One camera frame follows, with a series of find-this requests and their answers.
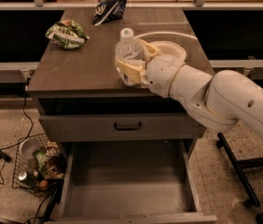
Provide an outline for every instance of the drawer handle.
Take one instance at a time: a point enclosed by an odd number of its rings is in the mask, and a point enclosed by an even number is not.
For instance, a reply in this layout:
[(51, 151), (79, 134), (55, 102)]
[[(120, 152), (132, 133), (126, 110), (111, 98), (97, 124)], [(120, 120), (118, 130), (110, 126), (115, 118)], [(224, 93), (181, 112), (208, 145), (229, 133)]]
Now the drawer handle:
[(135, 126), (135, 127), (120, 127), (116, 122), (114, 123), (114, 128), (115, 130), (117, 131), (138, 131), (142, 128), (142, 123), (139, 122), (138, 123), (138, 126)]

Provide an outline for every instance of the plastic bottle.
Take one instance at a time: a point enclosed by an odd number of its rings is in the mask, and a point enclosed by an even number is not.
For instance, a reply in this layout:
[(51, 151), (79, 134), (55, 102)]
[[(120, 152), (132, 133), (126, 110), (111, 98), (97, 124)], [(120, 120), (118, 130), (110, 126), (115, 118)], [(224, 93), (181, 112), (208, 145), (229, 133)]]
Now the plastic bottle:
[[(131, 28), (121, 30), (120, 41), (116, 44), (115, 53), (116, 57), (122, 60), (143, 60), (142, 46), (134, 40), (134, 34)], [(137, 85), (137, 83), (128, 78), (126, 74), (120, 73), (120, 76), (126, 85)]]

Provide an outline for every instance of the drawer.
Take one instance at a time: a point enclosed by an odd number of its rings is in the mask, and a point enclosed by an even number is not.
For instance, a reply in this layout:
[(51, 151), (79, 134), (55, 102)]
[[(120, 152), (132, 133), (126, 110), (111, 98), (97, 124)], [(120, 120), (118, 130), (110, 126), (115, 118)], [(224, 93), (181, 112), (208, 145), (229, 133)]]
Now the drawer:
[(187, 113), (41, 116), (55, 142), (193, 139), (205, 131)]
[(72, 145), (54, 223), (215, 223), (201, 212), (183, 141)]

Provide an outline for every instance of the floor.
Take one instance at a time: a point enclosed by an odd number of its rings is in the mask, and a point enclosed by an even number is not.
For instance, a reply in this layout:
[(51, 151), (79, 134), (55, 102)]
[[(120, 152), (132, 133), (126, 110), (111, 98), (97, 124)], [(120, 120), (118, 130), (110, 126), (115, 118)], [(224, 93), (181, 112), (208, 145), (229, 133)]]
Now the floor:
[[(29, 132), (31, 122), (23, 113), (23, 104), (23, 98), (0, 98), (0, 148), (16, 144)], [(27, 100), (24, 110), (34, 122), (31, 135), (42, 133), (43, 130), (38, 122), (39, 114), (31, 100)], [(243, 123), (239, 122), (224, 135), (238, 159), (263, 156), (263, 140)], [(245, 172), (261, 201), (259, 208), (246, 208), (243, 202), (247, 199), (247, 194), (225, 151), (216, 147), (216, 141), (216, 133), (207, 130), (198, 140), (190, 157), (192, 176), (199, 195), (201, 210), (203, 214), (215, 214), (218, 224), (256, 223), (256, 214), (263, 212), (263, 168)], [(2, 171), (4, 185), (0, 185), (0, 218), (19, 223), (25, 223), (31, 219), (33, 223), (45, 195), (33, 195), (21, 189), (12, 188), (16, 147), (7, 149), (5, 152), (12, 161), (7, 162)], [(3, 165), (4, 162), (0, 160), (0, 170)], [(43, 212), (42, 206), (39, 215), (41, 216)]]

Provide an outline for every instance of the bottle cap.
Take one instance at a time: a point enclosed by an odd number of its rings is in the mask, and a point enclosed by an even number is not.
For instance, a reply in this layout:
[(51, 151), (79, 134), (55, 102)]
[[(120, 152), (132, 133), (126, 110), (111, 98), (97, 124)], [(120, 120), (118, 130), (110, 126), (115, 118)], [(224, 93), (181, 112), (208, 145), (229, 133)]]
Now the bottle cap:
[(124, 28), (120, 33), (120, 40), (124, 43), (130, 43), (134, 39), (133, 30), (131, 28)]

